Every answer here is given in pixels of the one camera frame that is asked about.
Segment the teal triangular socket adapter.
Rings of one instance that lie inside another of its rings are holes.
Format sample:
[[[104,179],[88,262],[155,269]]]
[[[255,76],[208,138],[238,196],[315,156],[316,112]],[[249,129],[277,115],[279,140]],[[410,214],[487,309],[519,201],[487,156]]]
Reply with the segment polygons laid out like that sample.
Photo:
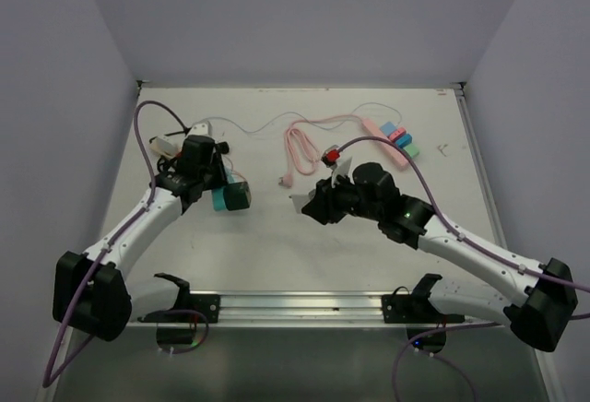
[[[213,209],[216,212],[229,210],[229,208],[226,204],[225,190],[226,190],[226,187],[222,186],[220,188],[216,188],[211,191],[212,205],[213,205]]]

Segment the white charger plug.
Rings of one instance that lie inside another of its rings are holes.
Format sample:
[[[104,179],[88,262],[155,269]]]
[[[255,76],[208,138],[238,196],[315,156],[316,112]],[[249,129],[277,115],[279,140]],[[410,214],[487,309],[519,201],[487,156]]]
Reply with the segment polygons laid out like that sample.
[[[300,214],[302,212],[302,209],[309,204],[314,197],[314,192],[309,192],[307,194],[293,194],[289,196],[289,199],[291,200],[295,212],[297,214]]]

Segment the dark green cube plug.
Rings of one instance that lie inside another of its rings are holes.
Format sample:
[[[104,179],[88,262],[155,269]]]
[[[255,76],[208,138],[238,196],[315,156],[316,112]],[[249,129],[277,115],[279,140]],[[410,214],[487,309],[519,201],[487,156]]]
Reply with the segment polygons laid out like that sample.
[[[250,207],[252,195],[247,182],[230,183],[223,189],[223,200],[228,211],[245,210]]]

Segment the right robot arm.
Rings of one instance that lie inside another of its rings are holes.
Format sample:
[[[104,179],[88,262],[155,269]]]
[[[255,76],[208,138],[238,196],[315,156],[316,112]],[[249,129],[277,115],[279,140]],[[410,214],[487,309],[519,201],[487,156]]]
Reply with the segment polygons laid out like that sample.
[[[350,175],[346,169],[335,168],[306,195],[292,195],[297,213],[322,225],[346,216],[374,221],[389,240],[438,256],[483,282],[471,287],[436,274],[424,276],[411,293],[416,318],[473,316],[508,326],[534,349],[556,349],[578,304],[565,263],[556,258],[541,263],[479,238],[433,205],[400,193],[392,175],[376,162],[363,163]]]

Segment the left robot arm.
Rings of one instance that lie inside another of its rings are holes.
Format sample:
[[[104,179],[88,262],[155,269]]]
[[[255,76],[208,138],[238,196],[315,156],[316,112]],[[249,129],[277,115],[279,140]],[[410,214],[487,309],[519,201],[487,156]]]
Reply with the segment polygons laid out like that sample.
[[[123,222],[83,253],[66,252],[56,265],[53,319],[112,341],[132,317],[125,280],[156,238],[205,191],[229,184],[226,142],[189,135],[180,154],[151,173],[148,189]]]

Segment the beige power strip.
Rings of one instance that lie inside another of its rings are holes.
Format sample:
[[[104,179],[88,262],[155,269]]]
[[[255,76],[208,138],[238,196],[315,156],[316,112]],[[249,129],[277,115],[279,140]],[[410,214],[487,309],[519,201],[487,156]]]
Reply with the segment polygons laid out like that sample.
[[[171,136],[154,136],[149,141],[149,148],[155,154],[171,159],[180,152],[178,143]]]

